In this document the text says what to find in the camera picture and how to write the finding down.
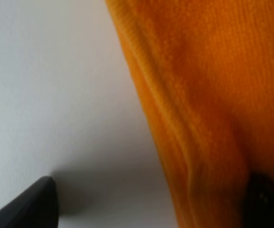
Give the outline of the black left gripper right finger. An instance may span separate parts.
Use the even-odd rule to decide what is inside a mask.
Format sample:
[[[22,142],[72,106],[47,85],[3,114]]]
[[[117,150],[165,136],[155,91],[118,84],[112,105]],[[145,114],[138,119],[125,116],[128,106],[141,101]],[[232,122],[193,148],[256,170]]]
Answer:
[[[242,203],[242,227],[274,228],[274,180],[252,173]]]

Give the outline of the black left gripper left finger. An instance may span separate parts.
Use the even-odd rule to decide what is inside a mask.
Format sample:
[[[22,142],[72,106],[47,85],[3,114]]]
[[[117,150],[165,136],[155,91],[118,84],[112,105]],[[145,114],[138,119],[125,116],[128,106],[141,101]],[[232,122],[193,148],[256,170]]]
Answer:
[[[54,179],[44,176],[0,209],[0,228],[57,228],[59,205]]]

